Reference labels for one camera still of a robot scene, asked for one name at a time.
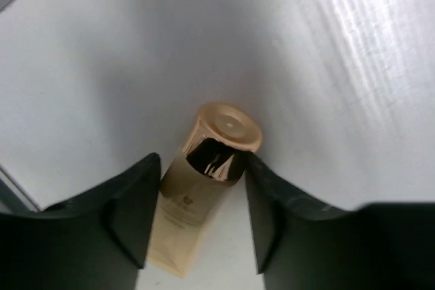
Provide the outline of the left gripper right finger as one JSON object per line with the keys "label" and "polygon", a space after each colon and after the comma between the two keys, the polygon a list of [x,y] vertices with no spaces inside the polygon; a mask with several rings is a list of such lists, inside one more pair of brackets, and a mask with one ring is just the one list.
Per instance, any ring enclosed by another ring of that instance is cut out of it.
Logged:
{"label": "left gripper right finger", "polygon": [[267,289],[433,289],[434,204],[373,202],[346,211],[247,157],[258,273]]}

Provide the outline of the gold foundation tube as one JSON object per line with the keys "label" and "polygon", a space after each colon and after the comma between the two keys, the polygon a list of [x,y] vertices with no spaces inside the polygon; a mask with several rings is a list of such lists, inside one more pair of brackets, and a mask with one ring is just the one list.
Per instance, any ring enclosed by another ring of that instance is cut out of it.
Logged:
{"label": "gold foundation tube", "polygon": [[262,143],[260,127],[227,103],[205,103],[160,182],[147,258],[184,277],[228,189]]}

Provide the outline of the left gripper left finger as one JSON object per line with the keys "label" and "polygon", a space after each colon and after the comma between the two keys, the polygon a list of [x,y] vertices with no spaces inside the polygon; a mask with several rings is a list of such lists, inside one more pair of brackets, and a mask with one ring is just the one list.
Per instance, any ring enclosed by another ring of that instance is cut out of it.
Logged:
{"label": "left gripper left finger", "polygon": [[156,153],[42,212],[1,214],[2,289],[134,289],[160,183]]}

